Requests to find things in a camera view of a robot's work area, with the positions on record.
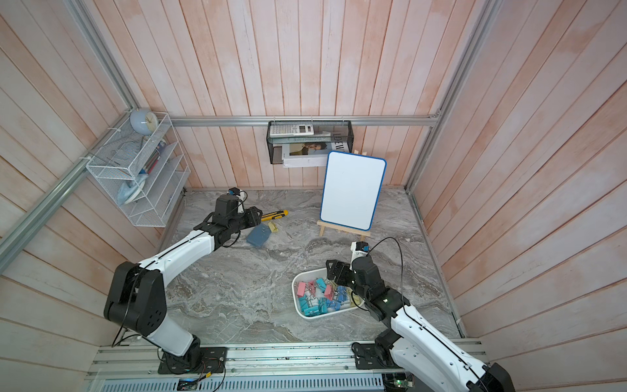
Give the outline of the teal binder clip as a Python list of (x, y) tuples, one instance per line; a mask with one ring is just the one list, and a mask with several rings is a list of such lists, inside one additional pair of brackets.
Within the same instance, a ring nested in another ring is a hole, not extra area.
[(328, 313), (327, 299), (321, 298), (318, 300), (318, 312), (320, 313), (320, 315), (325, 315), (326, 313)]
[(316, 284), (318, 286), (318, 288), (322, 291), (325, 292), (326, 288), (327, 288), (327, 284), (325, 283), (325, 281), (323, 279), (317, 279), (316, 280)]
[(307, 297), (299, 297), (298, 298), (298, 302), (299, 302), (299, 306), (300, 306), (300, 310), (305, 313), (305, 311), (310, 308), (309, 302), (307, 300)]

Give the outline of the white plastic storage box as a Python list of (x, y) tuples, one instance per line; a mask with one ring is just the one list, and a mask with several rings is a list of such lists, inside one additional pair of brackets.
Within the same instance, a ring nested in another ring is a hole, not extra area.
[(308, 290), (307, 290), (307, 293), (306, 293), (305, 297), (307, 297), (307, 300), (309, 302), (310, 308), (308, 308), (305, 311), (305, 313), (303, 313), (300, 310), (298, 297), (297, 297), (297, 294), (296, 294), (297, 283), (298, 282), (306, 282), (308, 284), (308, 282), (316, 282), (317, 279), (323, 279), (327, 285), (332, 285), (333, 286), (333, 288), (335, 289), (335, 294), (334, 294), (333, 301), (338, 302), (337, 296), (336, 296), (336, 289), (337, 289), (338, 285), (336, 285), (335, 283), (333, 283), (332, 281), (327, 279), (327, 270), (325, 268), (323, 268), (323, 269), (313, 269), (313, 270), (302, 272), (302, 273), (298, 274), (292, 280), (293, 302), (294, 302), (294, 306), (295, 306), (296, 312), (298, 313), (298, 315), (300, 315), (300, 317), (305, 318), (305, 319), (317, 319), (317, 318), (321, 319), (321, 318), (332, 316), (334, 314), (345, 313), (345, 312), (348, 312), (348, 311), (351, 311), (351, 310), (357, 310), (357, 308), (359, 308), (363, 304), (362, 299), (360, 297), (354, 295), (353, 291), (349, 287), (347, 287), (348, 299), (347, 299), (346, 302), (340, 302), (341, 303), (341, 309), (338, 310), (338, 311), (332, 311), (332, 312), (328, 311), (328, 313), (326, 313), (325, 315), (320, 315), (320, 313), (318, 312), (318, 300), (321, 299), (321, 298), (323, 298), (323, 299), (326, 299), (326, 298), (323, 295), (324, 292), (322, 292), (318, 288), (317, 297), (312, 297), (309, 294)]

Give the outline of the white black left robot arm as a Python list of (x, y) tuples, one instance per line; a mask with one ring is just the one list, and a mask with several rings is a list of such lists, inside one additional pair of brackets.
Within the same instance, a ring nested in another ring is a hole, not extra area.
[(248, 194), (232, 188), (188, 235), (139, 263), (126, 261), (114, 271), (104, 305), (104, 317), (129, 329), (163, 352), (166, 370), (197, 372), (203, 365), (200, 340), (168, 315), (166, 288), (179, 274), (204, 256), (235, 244), (244, 230), (261, 224), (257, 207), (244, 207)]

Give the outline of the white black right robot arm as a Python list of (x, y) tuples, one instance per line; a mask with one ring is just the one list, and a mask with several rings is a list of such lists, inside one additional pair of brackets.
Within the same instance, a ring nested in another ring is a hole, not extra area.
[(389, 287), (369, 255), (350, 263), (326, 262), (328, 279), (363, 299), (373, 318), (387, 329), (375, 340), (383, 364), (394, 364), (433, 391), (514, 391), (509, 373), (485, 364), (431, 325), (398, 290)]

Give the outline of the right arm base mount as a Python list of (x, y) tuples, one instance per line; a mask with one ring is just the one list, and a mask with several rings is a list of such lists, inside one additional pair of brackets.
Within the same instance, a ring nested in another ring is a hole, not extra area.
[(358, 370), (401, 369), (392, 359), (391, 343), (376, 340), (374, 343), (354, 342), (351, 351)]

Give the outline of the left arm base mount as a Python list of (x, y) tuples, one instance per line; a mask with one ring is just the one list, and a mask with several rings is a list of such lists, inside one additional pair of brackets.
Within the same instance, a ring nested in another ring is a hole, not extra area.
[(228, 348), (222, 346), (204, 347), (201, 346), (201, 341), (197, 336), (193, 336), (193, 338), (190, 348), (183, 356), (163, 354), (158, 367), (158, 374), (185, 375), (225, 372)]

